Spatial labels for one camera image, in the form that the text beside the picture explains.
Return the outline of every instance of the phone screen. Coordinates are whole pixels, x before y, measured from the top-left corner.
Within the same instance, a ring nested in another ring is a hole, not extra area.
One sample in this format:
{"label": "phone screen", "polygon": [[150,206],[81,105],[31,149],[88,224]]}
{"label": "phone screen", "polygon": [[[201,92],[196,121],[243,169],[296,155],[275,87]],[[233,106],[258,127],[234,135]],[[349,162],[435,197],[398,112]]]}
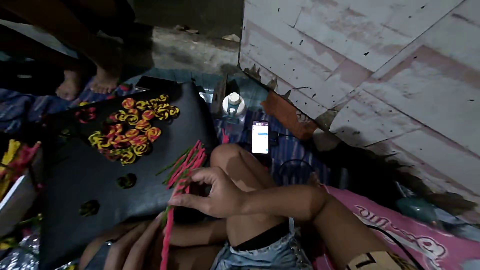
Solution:
{"label": "phone screen", "polygon": [[268,154],[268,122],[253,121],[252,153]]}

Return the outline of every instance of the foot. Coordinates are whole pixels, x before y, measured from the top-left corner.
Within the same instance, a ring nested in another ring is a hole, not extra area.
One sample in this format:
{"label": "foot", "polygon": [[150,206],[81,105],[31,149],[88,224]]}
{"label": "foot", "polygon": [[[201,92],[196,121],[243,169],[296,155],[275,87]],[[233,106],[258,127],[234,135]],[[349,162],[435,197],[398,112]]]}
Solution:
{"label": "foot", "polygon": [[111,93],[118,86],[121,67],[118,69],[104,69],[97,65],[96,75],[90,84],[90,89],[99,94]]}
{"label": "foot", "polygon": [[82,77],[80,72],[65,70],[63,71],[63,83],[57,88],[57,96],[62,99],[72,101],[80,93],[82,87]]}

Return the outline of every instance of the concrete floor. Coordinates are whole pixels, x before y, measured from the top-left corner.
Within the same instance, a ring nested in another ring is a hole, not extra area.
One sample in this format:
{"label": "concrete floor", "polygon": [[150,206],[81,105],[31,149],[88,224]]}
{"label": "concrete floor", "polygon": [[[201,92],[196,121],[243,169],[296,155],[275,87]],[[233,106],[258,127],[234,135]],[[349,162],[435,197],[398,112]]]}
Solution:
{"label": "concrete floor", "polygon": [[173,28],[187,25],[208,37],[241,35],[243,0],[134,0],[137,22]]}

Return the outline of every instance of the leg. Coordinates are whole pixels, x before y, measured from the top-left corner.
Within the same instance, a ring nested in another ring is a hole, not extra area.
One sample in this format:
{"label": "leg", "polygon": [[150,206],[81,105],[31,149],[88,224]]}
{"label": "leg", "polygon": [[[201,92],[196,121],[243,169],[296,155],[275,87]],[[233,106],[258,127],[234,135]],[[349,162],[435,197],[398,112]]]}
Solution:
{"label": "leg", "polygon": [[[211,166],[222,168],[243,191],[276,186],[260,162],[238,145],[218,146],[212,152],[210,163]],[[232,246],[237,246],[286,220],[263,214],[228,218],[228,240]]]}
{"label": "leg", "polygon": [[121,71],[120,53],[91,34],[60,0],[6,0],[1,5],[90,58],[97,67],[93,91],[107,93],[115,89]]}
{"label": "leg", "polygon": [[73,100],[80,92],[81,74],[87,68],[78,59],[65,55],[56,50],[36,42],[15,30],[0,25],[0,50],[33,58],[38,61],[50,62],[63,68],[65,80],[57,89],[57,96],[66,100]]}

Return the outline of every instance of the plastic bottle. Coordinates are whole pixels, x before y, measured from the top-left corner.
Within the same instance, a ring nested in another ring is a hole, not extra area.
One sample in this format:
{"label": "plastic bottle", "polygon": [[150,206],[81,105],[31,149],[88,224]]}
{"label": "plastic bottle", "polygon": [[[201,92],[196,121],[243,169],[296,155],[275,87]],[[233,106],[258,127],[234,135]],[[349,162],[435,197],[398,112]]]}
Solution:
{"label": "plastic bottle", "polygon": [[241,135],[247,113],[245,100],[238,93],[231,93],[223,99],[222,108],[226,133],[228,135]]}

